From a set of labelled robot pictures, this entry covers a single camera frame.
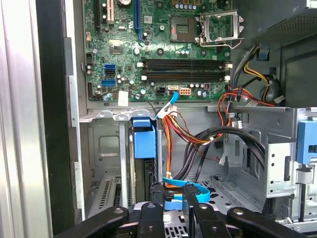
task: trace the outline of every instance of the blue pcie slot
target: blue pcie slot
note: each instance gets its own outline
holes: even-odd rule
[[[140,26],[140,0],[134,0],[134,29],[139,35],[139,40],[144,42]]]

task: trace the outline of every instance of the ram slot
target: ram slot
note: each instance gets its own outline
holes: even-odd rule
[[[197,59],[148,59],[143,61],[147,69],[222,69],[225,62]]]
[[[224,78],[220,72],[161,72],[148,71],[147,81],[199,81],[199,82],[219,82]]]

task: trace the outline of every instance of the metal panel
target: metal panel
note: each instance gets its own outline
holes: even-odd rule
[[[265,196],[271,198],[294,194],[298,169],[298,163],[295,163],[296,143],[268,144],[265,151]]]
[[[52,236],[43,122],[35,1],[0,1],[0,227],[4,237]]]

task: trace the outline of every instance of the white sticker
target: white sticker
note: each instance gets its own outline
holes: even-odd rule
[[[128,92],[119,91],[118,106],[119,107],[128,107],[129,106],[129,93]]]
[[[144,16],[144,23],[146,24],[152,24],[153,19],[151,16]]]

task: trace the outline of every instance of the capacitor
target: capacitor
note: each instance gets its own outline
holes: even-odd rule
[[[134,51],[133,51],[134,55],[138,56],[140,54],[140,49],[139,48],[134,48]]]
[[[107,13],[107,4],[103,3],[102,7],[103,7],[103,13]]]
[[[143,33],[142,38],[145,40],[147,38],[148,34],[146,32]]]
[[[107,15],[103,15],[103,24],[107,23]]]

